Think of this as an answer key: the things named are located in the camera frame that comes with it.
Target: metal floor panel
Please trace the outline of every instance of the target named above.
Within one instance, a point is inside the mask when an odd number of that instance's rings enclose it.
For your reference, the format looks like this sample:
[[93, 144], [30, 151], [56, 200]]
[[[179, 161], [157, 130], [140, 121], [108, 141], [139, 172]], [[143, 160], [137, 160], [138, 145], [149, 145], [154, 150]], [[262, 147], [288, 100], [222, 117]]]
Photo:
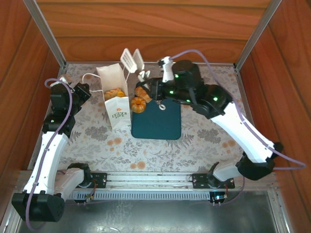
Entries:
[[[22, 222], [18, 232], [31, 231]], [[259, 191], [245, 192], [235, 202], [221, 207], [188, 200], [113, 200], [86, 206], [68, 205], [58, 223], [47, 223], [40, 232], [275, 233], [276, 228], [268, 194]]]

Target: printed logo on bag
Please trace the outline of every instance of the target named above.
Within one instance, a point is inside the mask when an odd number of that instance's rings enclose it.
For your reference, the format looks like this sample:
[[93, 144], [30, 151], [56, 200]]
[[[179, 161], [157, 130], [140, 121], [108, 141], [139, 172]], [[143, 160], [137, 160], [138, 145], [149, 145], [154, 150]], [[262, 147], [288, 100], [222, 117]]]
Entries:
[[115, 113], [114, 115], [112, 115], [112, 118], [119, 118], [125, 115], [126, 115], [126, 112], [119, 112], [119, 113]]

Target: bag handle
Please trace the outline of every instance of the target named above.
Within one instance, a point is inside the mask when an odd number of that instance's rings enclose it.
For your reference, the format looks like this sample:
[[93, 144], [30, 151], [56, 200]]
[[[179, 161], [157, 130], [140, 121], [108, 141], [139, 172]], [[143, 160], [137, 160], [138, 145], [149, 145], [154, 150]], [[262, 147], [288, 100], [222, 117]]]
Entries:
[[[92, 74], [92, 73], [86, 73], [86, 74], [84, 74], [84, 75], [82, 76], [82, 84], [84, 84], [84, 77], [85, 77], [87, 74], [92, 75], [92, 76], [94, 76], [94, 77], [101, 78], [99, 75]], [[91, 91], [91, 90], [90, 90], [90, 92], [98, 92], [98, 91], [101, 91], [101, 92], [104, 94], [103, 90], [96, 90], [96, 91]]]

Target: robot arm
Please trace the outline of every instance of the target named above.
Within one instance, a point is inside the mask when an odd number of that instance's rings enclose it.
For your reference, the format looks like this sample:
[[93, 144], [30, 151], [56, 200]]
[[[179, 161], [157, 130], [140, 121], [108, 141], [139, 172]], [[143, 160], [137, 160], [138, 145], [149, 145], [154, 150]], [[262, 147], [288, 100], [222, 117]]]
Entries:
[[[165, 59], [160, 66], [169, 65]], [[198, 65], [189, 60], [182, 60], [172, 65], [173, 75], [164, 69], [164, 74], [172, 77], [149, 79], [150, 91], [146, 90], [156, 101], [172, 99], [180, 104], [189, 105], [197, 113], [212, 120], [243, 148], [243, 155], [237, 161], [216, 163], [210, 172], [209, 184], [218, 187], [230, 178], [243, 175], [251, 180], [258, 180], [272, 172], [277, 156], [268, 150], [244, 125], [246, 122], [267, 145], [277, 151], [283, 149], [280, 143], [273, 143], [260, 134], [251, 123], [244, 118], [241, 121], [232, 97], [218, 85], [204, 84]]]
[[[65, 78], [61, 78], [64, 84], [68, 85]], [[88, 84], [78, 83], [71, 89], [72, 105], [69, 117], [65, 124], [63, 121], [69, 111], [69, 92], [67, 88], [55, 82], [51, 87], [52, 113], [49, 114], [43, 123], [41, 149], [37, 158], [37, 163], [33, 169], [30, 179], [25, 185], [22, 193], [15, 193], [12, 197], [12, 205], [23, 220], [26, 219], [26, 205], [30, 200], [29, 220], [30, 221], [48, 221], [57, 222], [64, 212], [65, 201], [70, 193], [79, 184], [89, 183], [90, 170], [88, 167], [69, 168], [65, 175], [55, 184], [55, 177], [60, 156], [68, 142], [71, 130], [75, 124], [74, 115], [81, 110], [84, 104], [91, 96]], [[58, 134], [53, 138], [52, 143], [46, 149], [57, 129]], [[42, 163], [39, 179], [36, 182], [34, 192], [31, 190], [35, 184], [35, 178], [39, 171], [41, 158], [45, 153]]]

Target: croissant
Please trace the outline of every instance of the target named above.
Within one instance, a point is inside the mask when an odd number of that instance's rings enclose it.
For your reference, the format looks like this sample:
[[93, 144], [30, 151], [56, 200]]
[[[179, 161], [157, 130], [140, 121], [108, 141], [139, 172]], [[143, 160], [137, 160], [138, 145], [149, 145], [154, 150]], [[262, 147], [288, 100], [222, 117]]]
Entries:
[[134, 113], [142, 113], [146, 109], [146, 101], [142, 97], [134, 97], [130, 107]]
[[152, 98], [150, 98], [150, 96], [141, 86], [135, 89], [135, 95], [142, 97], [146, 101], [146, 103], [149, 103], [150, 101], [152, 101]]
[[107, 100], [109, 100], [109, 99], [112, 99], [112, 98], [116, 97], [119, 91], [121, 91], [120, 88], [116, 88], [116, 89], [112, 89], [112, 90], [110, 90], [110, 91], [106, 91], [106, 92], [104, 93], [105, 101], [107, 101]]

